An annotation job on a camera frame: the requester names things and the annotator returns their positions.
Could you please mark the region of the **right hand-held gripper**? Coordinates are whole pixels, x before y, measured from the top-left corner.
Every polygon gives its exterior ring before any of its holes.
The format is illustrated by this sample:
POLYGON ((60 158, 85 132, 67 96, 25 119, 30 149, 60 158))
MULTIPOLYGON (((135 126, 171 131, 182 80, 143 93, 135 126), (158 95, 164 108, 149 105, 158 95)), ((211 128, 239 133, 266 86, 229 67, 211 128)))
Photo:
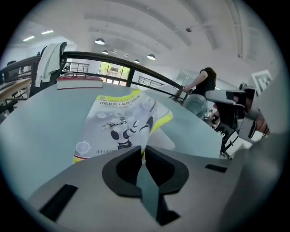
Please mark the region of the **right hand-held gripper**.
POLYGON ((250 143, 257 129, 258 120, 262 114, 257 106, 257 99, 267 89, 272 81, 268 70, 253 73, 250 84, 242 83, 240 90, 207 91, 205 98, 217 104, 240 105, 245 107, 245 116, 238 120, 238 136, 250 143))

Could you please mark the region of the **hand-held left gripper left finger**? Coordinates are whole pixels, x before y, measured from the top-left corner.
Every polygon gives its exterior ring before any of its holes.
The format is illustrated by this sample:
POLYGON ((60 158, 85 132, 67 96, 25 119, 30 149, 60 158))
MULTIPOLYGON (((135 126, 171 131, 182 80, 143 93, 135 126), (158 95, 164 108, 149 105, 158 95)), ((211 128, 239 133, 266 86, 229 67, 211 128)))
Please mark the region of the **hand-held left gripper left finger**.
POLYGON ((156 220, 136 185, 141 147, 77 162, 40 186, 28 199, 50 231, 151 232, 156 220))

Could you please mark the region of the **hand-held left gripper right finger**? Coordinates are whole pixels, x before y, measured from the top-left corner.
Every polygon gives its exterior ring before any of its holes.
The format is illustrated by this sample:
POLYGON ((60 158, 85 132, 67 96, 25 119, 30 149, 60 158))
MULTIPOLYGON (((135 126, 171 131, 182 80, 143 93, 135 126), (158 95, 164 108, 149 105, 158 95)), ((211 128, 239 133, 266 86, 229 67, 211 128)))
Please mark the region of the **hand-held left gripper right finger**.
POLYGON ((145 158, 159 189, 155 232, 222 232, 244 155, 225 160, 147 146, 145 158))

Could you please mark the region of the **white and yellow paperback book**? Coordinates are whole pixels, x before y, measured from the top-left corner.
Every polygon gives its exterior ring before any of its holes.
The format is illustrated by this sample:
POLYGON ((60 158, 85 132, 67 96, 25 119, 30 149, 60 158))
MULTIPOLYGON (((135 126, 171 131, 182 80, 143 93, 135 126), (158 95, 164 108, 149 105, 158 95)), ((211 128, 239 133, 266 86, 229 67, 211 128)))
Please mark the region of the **white and yellow paperback book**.
POLYGON ((76 143, 73 163, 134 146, 144 153, 154 131, 172 119, 168 108, 140 89, 121 97, 99 95, 76 143))

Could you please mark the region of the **thick red hardcover book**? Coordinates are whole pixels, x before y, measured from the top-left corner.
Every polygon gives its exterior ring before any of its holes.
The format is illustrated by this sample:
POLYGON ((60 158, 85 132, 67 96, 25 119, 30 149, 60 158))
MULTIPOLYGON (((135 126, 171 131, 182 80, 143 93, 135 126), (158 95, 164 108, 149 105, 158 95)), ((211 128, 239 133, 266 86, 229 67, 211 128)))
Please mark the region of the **thick red hardcover book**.
POLYGON ((103 80, 93 76, 61 76, 57 80, 57 89, 102 88, 103 80))

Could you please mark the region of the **person's right hand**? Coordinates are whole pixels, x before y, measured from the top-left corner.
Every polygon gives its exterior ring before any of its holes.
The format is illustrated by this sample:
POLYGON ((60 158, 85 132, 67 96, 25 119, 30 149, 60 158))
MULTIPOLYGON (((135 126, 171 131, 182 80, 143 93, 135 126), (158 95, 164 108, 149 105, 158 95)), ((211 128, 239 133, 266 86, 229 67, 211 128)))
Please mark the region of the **person's right hand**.
POLYGON ((268 125, 256 106, 252 106, 253 100, 247 97, 245 105, 247 115, 255 122, 255 130, 263 133, 263 135, 268 135, 270 133, 268 125))

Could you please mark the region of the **black and white office chair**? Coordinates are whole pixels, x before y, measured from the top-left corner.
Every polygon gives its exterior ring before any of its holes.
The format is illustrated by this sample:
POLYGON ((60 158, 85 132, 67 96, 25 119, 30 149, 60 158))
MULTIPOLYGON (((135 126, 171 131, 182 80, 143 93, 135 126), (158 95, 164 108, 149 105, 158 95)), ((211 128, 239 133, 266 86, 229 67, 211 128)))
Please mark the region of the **black and white office chair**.
POLYGON ((221 102, 215 103, 214 108, 217 109, 215 115, 220 119, 218 126, 215 128, 215 131, 222 137, 220 155, 228 160, 232 160, 227 150, 233 146, 238 138, 236 136, 233 141, 230 140, 231 136, 236 132, 237 109, 234 105, 221 102))

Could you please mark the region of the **eyeglasses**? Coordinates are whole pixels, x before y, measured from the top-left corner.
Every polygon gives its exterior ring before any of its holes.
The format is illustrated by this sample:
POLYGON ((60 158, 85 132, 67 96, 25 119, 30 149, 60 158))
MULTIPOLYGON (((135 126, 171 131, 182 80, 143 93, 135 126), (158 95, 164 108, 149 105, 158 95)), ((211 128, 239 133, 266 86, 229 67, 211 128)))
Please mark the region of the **eyeglasses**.
POLYGON ((64 77, 66 78, 86 78, 86 74, 82 72, 65 72, 63 74, 64 77))

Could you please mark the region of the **large window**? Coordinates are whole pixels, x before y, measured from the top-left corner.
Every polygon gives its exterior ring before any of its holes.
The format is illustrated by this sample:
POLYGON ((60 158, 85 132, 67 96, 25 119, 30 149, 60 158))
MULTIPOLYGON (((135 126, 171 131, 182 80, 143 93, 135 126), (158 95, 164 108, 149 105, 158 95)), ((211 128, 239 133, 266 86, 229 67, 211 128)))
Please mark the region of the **large window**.
POLYGON ((124 66, 101 62, 99 68, 99 74, 117 77, 121 79, 127 79, 129 76, 130 69, 124 66))

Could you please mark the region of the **light wooden desk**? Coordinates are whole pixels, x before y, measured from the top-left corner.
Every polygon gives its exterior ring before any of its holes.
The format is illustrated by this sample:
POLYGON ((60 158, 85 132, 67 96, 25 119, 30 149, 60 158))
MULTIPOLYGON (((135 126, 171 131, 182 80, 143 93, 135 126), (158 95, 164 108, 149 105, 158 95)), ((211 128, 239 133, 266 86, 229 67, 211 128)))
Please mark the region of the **light wooden desk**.
POLYGON ((9 96, 16 93, 17 91, 20 91, 23 88, 25 88, 26 90, 27 97, 29 97, 31 82, 31 78, 21 79, 16 81, 16 83, 11 85, 10 87, 0 90, 0 103, 4 102, 6 99, 9 98, 9 96))

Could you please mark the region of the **black metal railing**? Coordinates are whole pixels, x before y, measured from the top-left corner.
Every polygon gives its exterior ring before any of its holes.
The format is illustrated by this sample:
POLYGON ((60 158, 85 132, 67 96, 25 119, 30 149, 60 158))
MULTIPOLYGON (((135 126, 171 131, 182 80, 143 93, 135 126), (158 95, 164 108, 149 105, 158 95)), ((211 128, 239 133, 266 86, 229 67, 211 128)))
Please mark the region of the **black metal railing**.
MULTIPOLYGON (((171 99, 173 99, 174 101, 178 102, 181 105, 184 104, 184 102, 188 96, 188 94, 186 94, 185 97, 180 96, 182 93, 183 86, 177 84, 176 82, 168 79, 167 77, 165 77, 165 76, 163 76, 163 75, 161 75, 153 70, 145 68, 145 67, 143 67, 139 64, 136 64, 134 62, 130 62, 130 61, 127 61, 127 60, 124 60, 121 58, 116 58, 116 57, 112 57, 112 56, 108 56, 108 55, 91 53, 91 52, 73 51, 73 52, 64 52, 64 55, 67 57, 67 59, 68 58, 76 58, 76 59, 87 59, 87 60, 93 60, 93 61, 107 62, 107 63, 116 64, 116 65, 121 65, 121 66, 124 66, 124 67, 127 67, 130 69, 129 76, 126 80, 121 79, 121 78, 112 77, 112 76, 106 76, 106 75, 93 74, 93 73, 86 72, 87 75, 103 77, 103 78, 110 78, 112 80, 120 80, 120 81, 125 82, 127 87, 130 87, 131 84, 146 87, 148 89, 152 89, 152 90, 169 95, 169 97, 171 99), (138 82, 134 82, 133 76, 134 76, 136 71, 141 72, 141 73, 146 74, 146 75, 149 75, 151 77, 154 77, 154 78, 158 79, 159 81, 163 81, 163 82, 169 84, 170 86, 177 88, 178 91, 176 92, 176 94, 171 94, 169 92, 166 92, 166 91, 154 88, 154 87, 150 87, 150 86, 146 86, 144 84, 138 83, 138 82)), ((13 64, 10 64, 10 65, 8 65, 5 68, 0 70, 0 77, 3 77, 4 73, 7 73, 7 72, 9 72, 13 69, 16 69, 16 68, 25 67, 25 66, 30 66, 32 68, 33 64, 35 62, 38 62, 39 60, 40 60, 40 56, 36 55, 36 56, 30 57, 30 58, 26 58, 26 59, 23 59, 21 61, 15 62, 13 64)), ((31 72, 32 72, 32 70, 29 71, 29 73, 27 75, 30 78, 31 78, 31 72)))

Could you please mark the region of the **white garment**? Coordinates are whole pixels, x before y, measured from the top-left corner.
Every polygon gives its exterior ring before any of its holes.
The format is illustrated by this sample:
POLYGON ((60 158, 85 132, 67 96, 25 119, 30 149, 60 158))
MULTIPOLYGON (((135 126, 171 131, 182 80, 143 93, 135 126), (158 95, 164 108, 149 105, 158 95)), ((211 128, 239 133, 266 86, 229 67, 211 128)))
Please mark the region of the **white garment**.
POLYGON ((44 50, 38 64, 35 87, 40 87, 41 83, 49 82, 53 72, 60 68, 60 56, 63 54, 66 42, 51 43, 44 50))

